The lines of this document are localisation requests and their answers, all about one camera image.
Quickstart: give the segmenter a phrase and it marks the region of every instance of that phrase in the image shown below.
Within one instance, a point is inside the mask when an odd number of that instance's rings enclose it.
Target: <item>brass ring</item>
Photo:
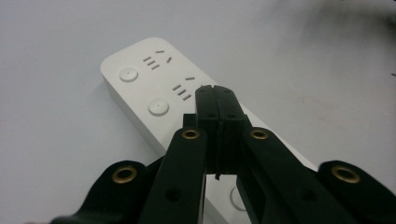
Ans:
[[[250,136],[252,136],[256,139],[263,140],[268,137],[268,133],[265,131],[262,131],[262,130],[252,130],[250,132]]]
[[[340,174],[340,171],[347,172],[350,176]],[[336,165],[332,168],[332,174],[338,179],[349,184],[357,184],[361,182],[361,177],[355,171],[341,165]]]
[[[127,165],[127,166],[121,166],[119,169],[116,170],[116,172],[113,173],[113,181],[117,184],[125,184],[128,182],[131,182],[134,180],[134,178],[137,175],[137,171],[133,166]]]
[[[198,131],[195,130],[186,130],[181,135],[186,139],[195,139],[199,137]]]

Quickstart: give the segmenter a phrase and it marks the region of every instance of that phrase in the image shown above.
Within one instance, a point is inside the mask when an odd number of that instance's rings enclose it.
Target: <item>white surface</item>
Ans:
[[[315,165],[396,192],[393,1],[1,1],[0,223],[74,213],[121,160],[156,159],[111,100],[109,54],[170,41]]]
[[[123,82],[118,71],[124,71],[124,67],[135,67],[141,78],[134,83]],[[141,40],[108,56],[101,64],[101,72],[112,98],[159,155],[165,154],[174,133],[183,126],[183,115],[195,113],[195,91],[203,85],[216,85],[182,52],[158,37]],[[269,128],[242,108],[253,126]],[[317,170],[295,148],[284,144],[306,167]],[[205,211],[217,223],[246,222],[248,214],[230,206],[228,189],[234,188],[235,176],[224,175],[216,182],[213,176],[206,179]]]

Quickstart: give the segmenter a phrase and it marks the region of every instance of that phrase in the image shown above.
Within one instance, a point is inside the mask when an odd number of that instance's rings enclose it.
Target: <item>power strip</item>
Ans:
[[[195,113],[195,90],[216,85],[207,74],[160,38],[148,38],[107,57],[101,65],[110,95],[160,156]],[[268,126],[242,106],[253,126]],[[317,168],[282,140],[306,167]],[[250,223],[234,175],[206,178],[205,212],[216,223]]]

